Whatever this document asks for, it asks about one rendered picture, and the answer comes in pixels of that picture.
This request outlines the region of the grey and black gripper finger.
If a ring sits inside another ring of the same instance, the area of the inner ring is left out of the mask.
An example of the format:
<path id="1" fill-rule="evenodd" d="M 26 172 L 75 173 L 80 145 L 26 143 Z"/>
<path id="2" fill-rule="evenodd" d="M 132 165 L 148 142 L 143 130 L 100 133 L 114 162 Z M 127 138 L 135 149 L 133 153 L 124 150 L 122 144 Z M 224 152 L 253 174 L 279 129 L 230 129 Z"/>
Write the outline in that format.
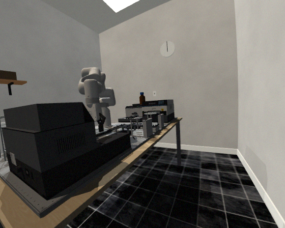
<path id="1" fill-rule="evenodd" d="M 100 119 L 97 121 L 98 122 L 98 129 L 99 129 L 99 132 L 103 132 L 104 128 L 103 128 L 103 124 L 105 122 L 105 119 L 106 117 L 103 116 L 101 113 L 99 113 L 99 116 L 100 116 Z M 102 119 L 101 119 L 102 118 Z"/>

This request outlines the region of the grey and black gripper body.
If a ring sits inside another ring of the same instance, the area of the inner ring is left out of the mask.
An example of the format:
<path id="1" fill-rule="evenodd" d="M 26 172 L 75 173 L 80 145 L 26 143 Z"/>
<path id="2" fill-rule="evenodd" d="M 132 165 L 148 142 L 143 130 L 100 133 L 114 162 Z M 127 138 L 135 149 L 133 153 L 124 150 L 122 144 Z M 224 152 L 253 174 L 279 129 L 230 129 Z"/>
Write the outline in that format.
<path id="1" fill-rule="evenodd" d="M 100 103 L 87 103 L 85 107 L 87 108 L 94 122 L 100 119 L 99 113 L 102 114 L 102 108 L 101 108 Z"/>

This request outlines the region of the brown glass bottle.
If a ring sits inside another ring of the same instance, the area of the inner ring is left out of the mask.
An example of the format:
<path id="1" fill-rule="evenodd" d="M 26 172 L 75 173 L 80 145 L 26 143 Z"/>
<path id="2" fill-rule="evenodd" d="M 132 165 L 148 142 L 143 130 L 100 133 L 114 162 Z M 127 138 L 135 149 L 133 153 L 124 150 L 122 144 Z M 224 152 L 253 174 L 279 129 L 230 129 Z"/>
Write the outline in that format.
<path id="1" fill-rule="evenodd" d="M 145 101 L 145 96 L 141 96 L 140 97 L 140 105 L 142 105 L 142 102 L 144 102 Z"/>

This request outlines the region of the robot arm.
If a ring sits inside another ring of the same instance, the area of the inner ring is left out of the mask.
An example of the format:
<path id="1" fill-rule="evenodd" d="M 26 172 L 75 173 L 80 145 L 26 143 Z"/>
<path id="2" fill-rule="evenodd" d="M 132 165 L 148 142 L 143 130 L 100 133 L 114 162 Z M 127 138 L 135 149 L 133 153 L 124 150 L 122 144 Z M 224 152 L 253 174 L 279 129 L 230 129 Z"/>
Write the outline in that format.
<path id="1" fill-rule="evenodd" d="M 104 128 L 112 127 L 109 106 L 114 106 L 115 96 L 112 88 L 105 88 L 105 73 L 97 67 L 84 68 L 81 71 L 82 78 L 79 81 L 78 90 L 85 95 L 85 102 L 100 103 L 103 116 L 106 117 Z M 83 83 L 84 82 L 84 83 Z M 100 97 L 100 99 L 99 99 Z"/>

